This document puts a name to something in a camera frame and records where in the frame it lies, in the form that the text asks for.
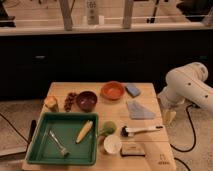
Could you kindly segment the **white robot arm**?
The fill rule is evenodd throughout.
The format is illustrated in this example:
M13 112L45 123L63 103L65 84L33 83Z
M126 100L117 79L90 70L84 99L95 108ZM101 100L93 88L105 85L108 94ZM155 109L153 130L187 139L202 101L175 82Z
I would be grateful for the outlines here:
M213 113L213 88L205 84L207 78L208 69L200 62L174 68L166 74L166 86L157 95L164 125L172 122L176 116L175 107L185 100Z

